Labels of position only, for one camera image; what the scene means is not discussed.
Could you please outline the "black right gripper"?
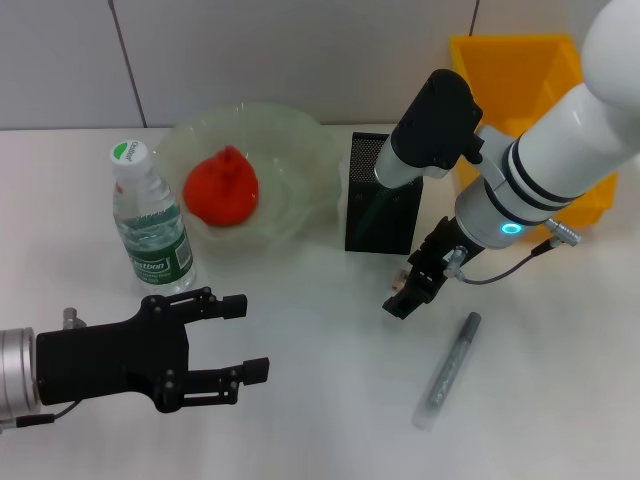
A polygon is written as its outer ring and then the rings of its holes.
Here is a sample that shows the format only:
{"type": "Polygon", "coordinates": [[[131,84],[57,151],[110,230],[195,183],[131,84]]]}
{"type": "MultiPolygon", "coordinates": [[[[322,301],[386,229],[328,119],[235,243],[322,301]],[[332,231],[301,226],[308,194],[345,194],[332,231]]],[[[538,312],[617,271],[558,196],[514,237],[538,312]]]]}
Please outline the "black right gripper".
{"type": "Polygon", "coordinates": [[[430,303],[446,281],[446,257],[457,247],[467,250],[463,263],[484,250],[463,232],[456,217],[443,217],[409,256],[411,268],[406,271],[403,287],[388,298],[382,308],[396,318],[405,319],[421,305],[430,303]]]}

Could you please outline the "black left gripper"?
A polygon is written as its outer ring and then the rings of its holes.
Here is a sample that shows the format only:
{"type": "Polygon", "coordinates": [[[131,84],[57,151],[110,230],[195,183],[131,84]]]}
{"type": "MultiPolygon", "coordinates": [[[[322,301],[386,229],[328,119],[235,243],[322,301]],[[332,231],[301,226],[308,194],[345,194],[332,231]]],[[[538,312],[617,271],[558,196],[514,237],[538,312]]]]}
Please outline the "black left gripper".
{"type": "Polygon", "coordinates": [[[151,399],[161,413],[182,406],[234,405],[241,385],[267,381],[269,358],[188,372],[183,321],[243,318],[247,304],[244,294],[218,298],[210,287],[202,287],[148,296],[132,318],[119,323],[41,333],[36,337],[40,400],[49,406],[135,392],[151,399]]]}

